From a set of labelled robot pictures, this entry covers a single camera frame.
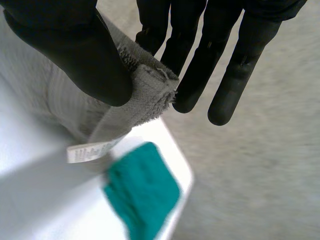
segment gray floor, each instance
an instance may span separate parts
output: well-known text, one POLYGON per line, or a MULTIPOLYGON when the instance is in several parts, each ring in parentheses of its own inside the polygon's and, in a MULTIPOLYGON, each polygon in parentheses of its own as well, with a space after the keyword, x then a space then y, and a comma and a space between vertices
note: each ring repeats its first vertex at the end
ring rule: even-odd
MULTIPOLYGON (((135 38, 141 28, 135 0, 99 5, 135 38)), ((173 238, 320 240, 320 1, 309 0, 296 18, 282 24, 232 120, 218 127, 207 120, 207 110, 239 24, 194 110, 170 109, 163 116, 195 174, 173 238)))

